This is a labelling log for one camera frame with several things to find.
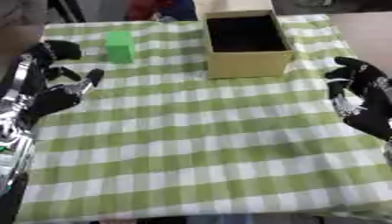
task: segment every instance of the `table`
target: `table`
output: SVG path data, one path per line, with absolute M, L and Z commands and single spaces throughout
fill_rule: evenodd
M 392 12 L 337 14 L 331 19 L 361 59 L 392 75 Z
M 353 56 L 325 15 L 281 17 L 296 55 L 282 78 L 208 80 L 201 23 L 50 24 L 81 44 L 77 72 L 99 89 L 40 125 L 28 223 L 185 214 L 391 211 L 382 143 L 326 99 L 334 56 Z M 136 60 L 106 61 L 104 38 L 132 30 Z

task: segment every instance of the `green checkered tablecloth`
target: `green checkered tablecloth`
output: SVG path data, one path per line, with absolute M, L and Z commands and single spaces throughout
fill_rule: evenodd
M 207 78 L 202 23 L 48 25 L 47 39 L 83 48 L 63 64 L 106 77 L 41 123 L 18 221 L 392 211 L 382 143 L 326 99 L 324 73 L 353 55 L 347 43 L 325 15 L 279 20 L 296 50 L 285 74 L 226 80 Z M 132 31 L 133 64 L 107 62 L 114 30 Z

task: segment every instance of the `green stripe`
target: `green stripe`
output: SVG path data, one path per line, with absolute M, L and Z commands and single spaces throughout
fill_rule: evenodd
M 48 116 L 40 127 L 71 125 L 77 123 L 96 123 L 105 121 L 121 121 L 126 119 L 148 118 L 165 116 L 172 113 L 198 113 L 203 111 L 219 111 L 224 109 L 245 109 L 250 107 L 268 107 L 277 104 L 291 104 L 296 102 L 313 102 L 326 98 L 326 91 L 296 92 L 295 94 L 261 94 L 250 97 L 235 97 L 231 99 L 213 99 L 196 102 L 173 102 L 157 106 L 144 106 L 137 108 L 119 108 L 109 111 L 91 111 L 72 114 L 59 114 Z
M 194 22 L 179 21 L 176 25 L 193 25 Z M 126 23 L 120 25 L 107 24 L 99 27 L 67 27 L 67 28 L 47 28 L 45 29 L 46 36 L 57 36 L 57 35 L 85 35 L 97 32 L 111 32 L 111 31 L 140 31 L 143 29 L 150 28 L 152 26 L 165 27 L 167 24 L 159 22 L 143 22 L 143 23 Z
M 134 40 L 136 44 L 139 44 L 147 41 L 187 41 L 190 39 L 201 39 L 202 37 L 202 30 L 197 30 L 176 33 L 175 35 L 167 35 L 167 32 L 152 32 L 141 37 L 134 37 Z M 87 46 L 104 46 L 105 35 L 103 35 L 102 38 L 99 39 L 75 41 L 75 43 L 78 43 L 81 48 Z
M 344 41 L 342 38 L 339 38 L 339 35 L 333 34 L 330 36 L 319 36 L 319 37 L 300 37 L 300 36 L 289 36 L 287 37 L 289 43 L 299 43 L 304 45 L 311 45 L 321 42 L 332 42 L 336 40 Z
M 315 121 L 318 124 L 329 124 L 332 121 L 336 121 L 333 115 L 315 115 Z M 284 122 L 271 122 L 269 121 L 255 121 L 249 120 L 244 122 L 244 124 L 249 127 L 243 126 L 245 131 L 252 130 L 254 132 L 267 130 L 270 128 L 273 130 L 277 123 L 279 125 L 287 125 L 289 128 L 295 126 L 300 128 L 301 125 L 309 124 L 306 118 L 302 116 L 292 116 Z M 286 140 L 287 136 L 281 135 L 280 139 Z M 358 139 L 359 142 L 346 142 L 347 139 Z M 106 145 L 106 147 L 121 147 L 125 144 L 112 144 Z M 198 143 L 194 145 L 194 152 L 186 155 L 171 155 L 164 157 L 137 157 L 133 159 L 127 159 L 122 161 L 107 162 L 105 164 L 78 164 L 72 167 L 52 167 L 44 168 L 39 170 L 34 170 L 34 178 L 32 179 L 33 184 L 53 184 L 57 182 L 69 182 L 69 181 L 79 181 L 86 179 L 98 179 L 107 178 L 115 175 L 121 174 L 131 174 L 131 173 L 148 173 L 148 172 L 170 172 L 176 171 L 177 169 L 185 169 L 190 167 L 203 167 L 207 165 L 219 165 L 219 164 L 234 164 L 240 162 L 249 161 L 264 161 L 270 159 L 281 159 L 281 158 L 294 158 L 303 155 L 314 155 L 325 153 L 326 151 L 341 152 L 350 151 L 353 146 L 359 146 L 360 148 L 367 148 L 365 146 L 371 145 L 372 148 L 380 147 L 380 142 L 370 136 L 351 136 L 347 138 L 326 138 L 318 140 L 308 140 L 296 143 L 280 143 L 274 145 L 259 145 L 241 148 L 241 156 L 237 157 L 235 154 L 239 149 L 222 149 L 215 151 L 205 150 L 205 145 L 203 143 Z M 166 143 L 164 148 L 168 151 L 174 151 L 176 147 L 175 142 Z M 60 151 L 61 148 L 52 149 L 52 151 Z M 219 158 L 220 161 L 209 161 L 208 158 Z
M 298 120 L 296 122 L 290 122 L 291 117 L 294 117 L 294 120 Z M 89 150 L 93 148 L 119 147 L 125 144 L 148 144 L 155 141 L 171 141 L 208 136 L 213 137 L 217 135 L 223 136 L 236 133 L 255 133 L 257 131 L 268 129 L 280 130 L 289 128 L 306 128 L 316 125 L 333 124 L 338 121 L 339 119 L 334 113 L 289 116 L 285 118 L 257 118 L 240 122 L 215 122 L 188 127 L 166 126 L 160 129 L 144 129 L 135 132 L 57 138 L 45 141 L 44 144 L 48 147 L 52 147 L 52 151 L 67 151 L 69 149 Z
M 179 55 L 194 55 L 194 54 L 202 54 L 205 50 L 201 46 L 192 46 L 192 47 L 183 47 L 177 49 L 154 49 L 154 52 L 151 49 L 135 52 L 135 60 L 145 60 L 149 59 L 153 56 L 157 57 L 171 57 L 171 56 L 179 56 Z M 85 55 L 80 60 L 63 60 L 61 61 L 63 64 L 80 64 L 80 63 L 100 63 L 100 62 L 110 62 L 108 59 L 108 55 L 104 54 L 96 54 L 96 55 Z
M 353 53 L 346 48 L 335 48 L 320 50 L 316 52 L 296 52 L 297 58 L 301 60 L 323 60 L 328 57 L 353 57 Z
M 153 52 L 150 50 L 143 50 L 140 52 L 135 52 L 136 60 L 145 60 L 150 57 L 171 57 L 179 55 L 197 55 L 205 53 L 205 49 L 202 46 L 192 46 L 183 47 L 177 49 L 154 49 Z M 352 56 L 353 54 L 345 48 L 332 48 L 327 50 L 319 50 L 317 52 L 297 52 L 301 54 L 301 59 L 307 60 L 317 60 L 323 59 L 325 57 L 333 56 Z M 80 64 L 80 63 L 100 63 L 100 62 L 110 62 L 108 60 L 107 54 L 97 54 L 97 55 L 86 55 L 80 60 L 64 60 L 62 63 L 65 64 Z
M 318 171 L 274 178 L 265 177 L 231 180 L 215 184 L 174 186 L 155 191 L 106 194 L 98 197 L 94 196 L 82 199 L 70 199 L 67 201 L 37 202 L 24 204 L 23 213 L 33 214 L 34 220 L 36 221 L 44 221 L 52 217 L 78 218 L 82 215 L 95 215 L 97 213 L 112 214 L 122 211 L 135 211 L 149 207 L 168 207 L 185 203 L 224 200 L 227 198 L 234 200 L 249 196 L 295 193 L 326 187 L 364 185 L 389 179 L 390 169 L 385 164 L 382 164 L 343 170 Z M 244 186 L 251 187 L 248 187 L 247 191 L 244 191 Z M 195 193 L 197 193 L 197 200 L 193 197 L 180 197 L 180 194 L 188 195 Z M 336 193 L 334 196 L 342 197 L 339 193 Z M 148 199 L 155 199 L 154 204 L 150 205 Z M 264 201 L 264 205 L 266 207 L 274 204 L 265 202 L 266 201 Z
M 306 23 L 280 23 L 282 28 L 285 30 L 291 29 L 291 28 L 298 28 L 298 29 L 322 29 L 326 27 L 331 27 L 331 20 L 326 19 L 322 21 L 309 21 Z

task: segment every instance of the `cardboard box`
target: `cardboard box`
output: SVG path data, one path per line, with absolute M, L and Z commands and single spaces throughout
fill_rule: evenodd
M 210 78 L 277 77 L 294 54 L 272 10 L 207 13 L 205 35 Z

